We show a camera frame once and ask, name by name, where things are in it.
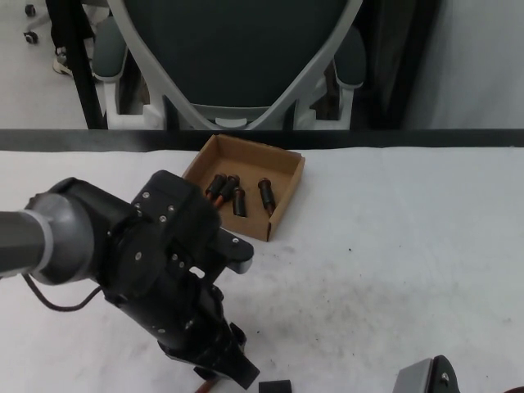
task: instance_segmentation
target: black table edge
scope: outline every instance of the black table edge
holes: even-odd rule
[[[198,151],[213,132],[0,129],[2,151]],[[228,133],[288,150],[347,147],[524,147],[524,130],[238,131]]]

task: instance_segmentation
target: open cardboard tray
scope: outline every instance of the open cardboard tray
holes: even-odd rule
[[[284,216],[302,176],[305,158],[291,151],[248,142],[226,135],[214,135],[195,157],[184,178],[204,192],[218,173],[240,176],[240,185],[246,191],[247,217],[233,214],[233,203],[227,202],[219,210],[222,226],[268,242]],[[277,208],[271,218],[262,206],[258,182],[271,180]]]

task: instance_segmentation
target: chair armrest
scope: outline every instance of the chair armrest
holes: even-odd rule
[[[360,32],[353,26],[335,54],[337,82],[342,88],[355,89],[366,79],[366,49]]]
[[[115,82],[124,72],[128,48],[116,25],[115,18],[108,17],[97,28],[93,52],[93,73],[106,82]]]

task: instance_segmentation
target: white table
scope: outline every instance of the white table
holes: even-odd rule
[[[389,393],[401,368],[443,354],[463,393],[523,385],[524,150],[304,154],[274,241],[251,240],[252,269],[217,282],[258,381]],[[69,176],[130,201],[155,171],[181,174],[194,155],[0,152],[0,208],[23,208]],[[71,305],[93,287],[43,290]],[[201,382],[102,296],[59,314],[10,278],[0,282],[0,315],[2,391],[193,393]]]

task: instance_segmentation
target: sneaker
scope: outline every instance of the sneaker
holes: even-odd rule
[[[73,73],[67,66],[66,49],[64,47],[59,47],[55,53],[55,60],[52,63],[52,68],[55,72],[58,74],[73,76]]]

